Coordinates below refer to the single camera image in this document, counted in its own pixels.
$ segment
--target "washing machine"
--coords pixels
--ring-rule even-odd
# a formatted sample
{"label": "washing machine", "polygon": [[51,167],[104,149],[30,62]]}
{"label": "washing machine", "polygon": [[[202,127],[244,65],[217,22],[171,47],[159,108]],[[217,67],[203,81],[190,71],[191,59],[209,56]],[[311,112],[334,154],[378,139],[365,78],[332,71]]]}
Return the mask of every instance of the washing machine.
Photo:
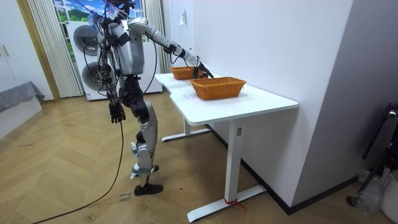
{"label": "washing machine", "polygon": [[[125,27],[127,28],[127,21],[123,21]],[[98,30],[92,29],[87,22],[66,22],[67,31],[70,38],[70,43],[72,45],[73,53],[75,54],[75,60],[78,67],[78,72],[80,74],[81,82],[86,93],[87,100],[101,100],[106,99],[106,91],[103,90],[102,84],[98,83],[96,77],[90,75],[90,70],[96,70],[97,67],[97,49],[98,44],[89,44],[86,49],[86,44],[97,41]],[[152,42],[144,42],[144,58],[145,67],[144,73],[140,75],[141,80],[139,80],[140,86],[144,91],[152,79],[155,65],[155,49]],[[159,58],[157,59],[156,73],[160,73]],[[147,93],[161,92],[162,85],[154,79],[147,90]]]}

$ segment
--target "curtain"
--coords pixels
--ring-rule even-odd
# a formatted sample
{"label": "curtain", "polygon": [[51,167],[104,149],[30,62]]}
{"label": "curtain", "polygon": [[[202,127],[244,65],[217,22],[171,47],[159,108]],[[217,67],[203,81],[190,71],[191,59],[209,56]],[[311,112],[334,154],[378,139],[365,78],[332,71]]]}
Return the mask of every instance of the curtain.
{"label": "curtain", "polygon": [[61,98],[82,96],[52,0],[27,0]]}
{"label": "curtain", "polygon": [[[157,30],[165,34],[163,22],[163,10],[161,0],[142,0],[142,9],[144,17],[152,23]],[[160,62],[160,71],[162,73],[169,73],[169,66],[167,63],[167,54],[163,50],[158,50],[158,57]]]}

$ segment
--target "wooden floor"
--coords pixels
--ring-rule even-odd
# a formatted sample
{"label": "wooden floor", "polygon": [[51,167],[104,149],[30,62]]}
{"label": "wooden floor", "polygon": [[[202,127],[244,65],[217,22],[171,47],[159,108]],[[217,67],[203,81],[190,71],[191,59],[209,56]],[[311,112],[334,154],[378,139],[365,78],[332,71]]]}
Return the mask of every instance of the wooden floor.
{"label": "wooden floor", "polygon": [[[162,143],[161,137],[183,131],[182,118],[167,93],[146,99],[159,121],[155,163],[160,170],[150,182],[162,184],[164,191],[132,194],[139,179],[129,178],[137,161],[130,142],[138,126],[126,110],[123,163],[113,190],[100,202],[48,223],[188,223],[188,211],[223,198],[225,148],[211,133]],[[109,122],[108,102],[70,98],[43,108],[0,140],[0,223],[32,223],[80,207],[103,195],[114,179],[121,135],[120,126]],[[241,168],[239,190],[254,185]],[[262,194],[243,202],[247,212],[234,206],[197,223],[392,223],[381,212],[369,218],[349,207],[344,198],[354,191],[355,186],[347,187],[289,217]]]}

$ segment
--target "woven basket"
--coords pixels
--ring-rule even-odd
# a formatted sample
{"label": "woven basket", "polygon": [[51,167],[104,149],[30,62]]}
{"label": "woven basket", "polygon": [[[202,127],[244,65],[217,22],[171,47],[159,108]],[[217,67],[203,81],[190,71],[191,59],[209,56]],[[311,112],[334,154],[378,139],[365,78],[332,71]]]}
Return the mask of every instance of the woven basket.
{"label": "woven basket", "polygon": [[[193,67],[172,67],[170,68],[176,80],[193,79]],[[203,75],[203,71],[199,70],[198,77]]]}
{"label": "woven basket", "polygon": [[238,96],[246,81],[232,78],[207,78],[190,80],[197,95],[204,100]]}

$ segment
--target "white table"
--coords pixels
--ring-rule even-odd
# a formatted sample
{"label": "white table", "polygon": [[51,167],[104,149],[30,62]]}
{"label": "white table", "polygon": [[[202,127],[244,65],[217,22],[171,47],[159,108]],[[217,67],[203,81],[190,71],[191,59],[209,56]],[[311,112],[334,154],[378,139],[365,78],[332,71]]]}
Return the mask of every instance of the white table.
{"label": "white table", "polygon": [[[189,125],[198,126],[220,121],[229,121],[228,158],[226,165],[225,200],[238,202],[265,192],[265,188],[257,185],[238,193],[238,178],[241,162],[244,124],[242,118],[298,107],[298,103],[284,97],[269,93],[258,88],[244,85],[238,97],[202,100],[197,97],[192,84],[188,80],[176,80],[173,74],[155,75],[157,81],[170,92],[170,99],[184,118],[184,133],[165,137],[176,139],[192,134],[209,131],[190,132]],[[193,222],[211,213],[228,207],[224,199],[210,203],[188,213],[189,222]]]}

